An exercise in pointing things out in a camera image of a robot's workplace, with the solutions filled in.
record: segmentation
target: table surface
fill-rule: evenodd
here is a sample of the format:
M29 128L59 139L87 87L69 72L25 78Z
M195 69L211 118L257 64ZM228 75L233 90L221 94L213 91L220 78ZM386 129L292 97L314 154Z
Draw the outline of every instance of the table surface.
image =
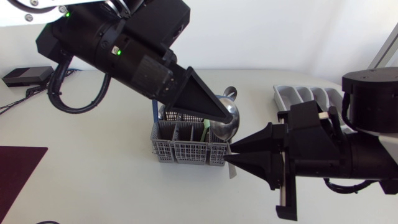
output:
M216 94L238 90L241 125L234 140L277 122L273 85L339 89L334 83L275 70L198 70ZM79 72L62 86L67 105L84 106L103 75ZM0 83L0 105L24 97L26 87ZM0 116L0 145L49 150L4 219L38 223L293 223L277 218L279 191L228 166L161 164L152 154L152 103L112 80L101 104L85 114L54 108L46 93ZM358 183L336 180L339 184ZM355 195L330 191L322 179L297 177L298 223L397 223L398 197L378 184Z

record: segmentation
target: white background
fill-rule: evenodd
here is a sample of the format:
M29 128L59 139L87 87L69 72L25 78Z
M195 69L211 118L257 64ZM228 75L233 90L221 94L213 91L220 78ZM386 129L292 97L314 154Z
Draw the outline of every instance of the white background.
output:
M185 2L191 23L172 46L184 67L271 68L336 83L366 69L398 22L396 0ZM0 77L16 67L55 66L36 52L42 28L0 28ZM92 69L76 59L72 67Z

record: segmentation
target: black cable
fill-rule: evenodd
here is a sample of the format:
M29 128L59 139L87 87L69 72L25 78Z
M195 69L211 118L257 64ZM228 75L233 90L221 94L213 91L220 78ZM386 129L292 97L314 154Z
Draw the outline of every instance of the black cable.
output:
M79 114L79 113L84 113L89 110L92 110L94 107L98 106L98 104L104 98L106 91L108 90L109 84L111 82L111 76L108 74L105 74L102 87L101 87L97 97L89 105L82 107L82 108L71 108L71 107L65 105L60 98L61 85L62 85L63 79L65 78L65 74L68 70L71 60L72 60L71 57L65 58L64 61L58 65L57 69L55 69L54 74L50 78L49 99L50 99L51 103L56 108L58 108L59 110L61 110L63 112L71 113L71 114Z
M57 223L55 221L44 221L44 222L39 222L39 223L36 223L36 224L59 224L59 223Z
M69 76L69 75L71 75L71 74L73 74L73 73L75 73L75 72L77 72L77 71L81 71L81 70L79 70L79 69L74 69L74 68L73 68L73 69L68 69L68 70L67 70L67 75L66 75L66 77ZM35 86L35 87L32 87L32 88L27 89L27 90L26 90L26 94L25 94L25 98L20 99L20 100L18 100L18 101L15 101L15 102L13 102L13 103L9 103L9 104L6 105L6 106L0 107L0 110L3 110L3 109L4 109L3 111L0 112L0 115L4 114L6 111L8 111L9 109L11 109L12 107L18 105L19 103L24 102L25 100L29 99L30 97L32 97L32 96L34 96L34 95L36 95L36 94L39 94L39 93L41 93L41 92L43 92L43 91L46 90L47 88L48 88L47 85L42 85L42 86Z
M348 107L349 107L349 94L344 93L343 103L342 103L342 110L341 110L341 117L343 117L343 121L354 131L356 131L355 126L349 121L347 114L348 114Z
M358 193L358 191L369 187L369 185L377 182L375 180L365 180L364 182L358 184L358 185L353 185L353 186L341 186L341 185L337 185L337 184L333 184L330 182L329 178L324 178L323 179L325 181L326 186L328 186L328 188L336 193L339 194L352 194L352 193Z

